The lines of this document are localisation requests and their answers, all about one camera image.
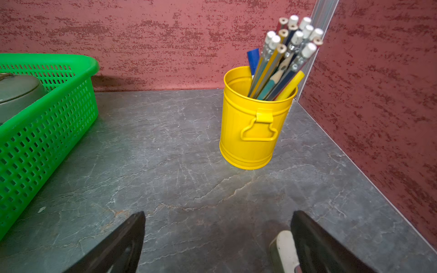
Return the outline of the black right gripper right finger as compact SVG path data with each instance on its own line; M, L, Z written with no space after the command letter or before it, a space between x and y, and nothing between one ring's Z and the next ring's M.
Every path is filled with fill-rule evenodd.
M303 273L374 273L302 210L294 212L291 232Z

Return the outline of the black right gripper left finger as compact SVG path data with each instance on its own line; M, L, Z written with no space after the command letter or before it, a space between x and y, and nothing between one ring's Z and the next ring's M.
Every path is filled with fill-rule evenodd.
M67 273L135 273L145 236L146 216L137 212L126 219Z

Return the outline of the yellow-green tea canister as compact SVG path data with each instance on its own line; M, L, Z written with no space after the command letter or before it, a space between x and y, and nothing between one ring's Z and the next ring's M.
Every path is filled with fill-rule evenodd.
M35 76L1 73L1 125L47 93Z

